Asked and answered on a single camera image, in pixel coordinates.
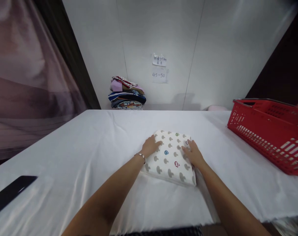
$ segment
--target basket handle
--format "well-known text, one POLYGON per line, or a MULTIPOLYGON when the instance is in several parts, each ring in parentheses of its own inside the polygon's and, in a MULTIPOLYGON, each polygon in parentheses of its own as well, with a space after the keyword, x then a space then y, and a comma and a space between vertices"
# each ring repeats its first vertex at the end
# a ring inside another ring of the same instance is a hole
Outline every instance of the basket handle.
POLYGON ((248 107, 252 107, 252 106, 250 106, 250 105, 241 103, 241 102, 239 102, 238 100, 268 100, 268 101, 273 101, 273 102, 281 103, 281 104, 284 104, 284 105, 288 105, 288 106, 291 106, 291 107, 295 107, 295 105, 292 105, 292 104, 289 104, 289 103, 280 102, 280 101, 277 101, 277 100, 274 100, 274 99, 270 99, 270 98, 244 98, 244 99, 233 99, 233 101, 235 101, 235 102, 237 102, 237 103, 240 103, 240 104, 245 105, 245 106, 248 106, 248 107))
POLYGON ((247 106, 247 107, 250 107, 250 108, 253 108, 253 106, 250 106, 250 105, 241 103, 241 102, 239 102, 238 100, 242 100, 242 99, 233 99, 234 102, 237 102, 237 103, 239 103, 239 104, 242 104, 242 105, 247 106))

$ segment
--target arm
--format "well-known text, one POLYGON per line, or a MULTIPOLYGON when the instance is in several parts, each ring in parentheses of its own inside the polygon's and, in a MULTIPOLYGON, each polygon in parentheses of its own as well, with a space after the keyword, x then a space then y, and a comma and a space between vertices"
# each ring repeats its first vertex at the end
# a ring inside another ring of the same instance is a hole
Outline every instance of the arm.
MULTIPOLYGON (((155 143, 152 135, 139 153, 148 157, 161 143, 155 143)), ((143 157, 135 155, 117 170, 82 206, 62 236, 109 235, 114 219, 143 164, 143 157)))
POLYGON ((262 224, 237 199, 205 162, 195 141, 188 140, 188 143, 191 150, 185 147, 182 147, 182 149, 191 163, 203 175, 220 221, 228 235, 270 236, 262 224))

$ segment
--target silver bracelet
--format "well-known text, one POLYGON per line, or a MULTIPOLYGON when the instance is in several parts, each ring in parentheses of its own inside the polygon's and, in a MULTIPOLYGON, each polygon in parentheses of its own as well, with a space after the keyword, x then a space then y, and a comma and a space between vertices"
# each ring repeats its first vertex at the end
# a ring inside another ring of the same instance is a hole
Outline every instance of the silver bracelet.
POLYGON ((145 164, 145 163, 146 163, 146 158, 145 158, 145 156, 144 156, 144 155, 142 155, 141 153, 136 153, 135 155, 140 155, 140 156, 142 156, 142 157, 143 157, 143 159, 144 159, 144 163, 143 163, 143 164, 145 164))

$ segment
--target pink curtain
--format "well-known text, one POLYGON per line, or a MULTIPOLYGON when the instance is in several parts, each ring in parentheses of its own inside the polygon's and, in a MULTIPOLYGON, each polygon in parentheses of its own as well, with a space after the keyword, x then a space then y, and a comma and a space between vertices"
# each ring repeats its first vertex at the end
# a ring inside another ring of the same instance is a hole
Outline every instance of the pink curtain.
POLYGON ((0 0, 0 160, 87 109, 31 0, 0 0))

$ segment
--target mushroom print fabric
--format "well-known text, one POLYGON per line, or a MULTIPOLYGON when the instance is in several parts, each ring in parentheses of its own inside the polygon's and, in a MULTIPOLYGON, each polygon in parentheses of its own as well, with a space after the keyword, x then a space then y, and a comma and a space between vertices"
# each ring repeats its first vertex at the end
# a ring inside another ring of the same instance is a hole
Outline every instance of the mushroom print fabric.
POLYGON ((191 137, 163 130, 158 130, 154 135, 156 142, 162 141, 163 144, 147 158, 141 171, 175 184, 196 186, 195 170, 181 148, 189 148, 187 139, 191 140, 191 137))

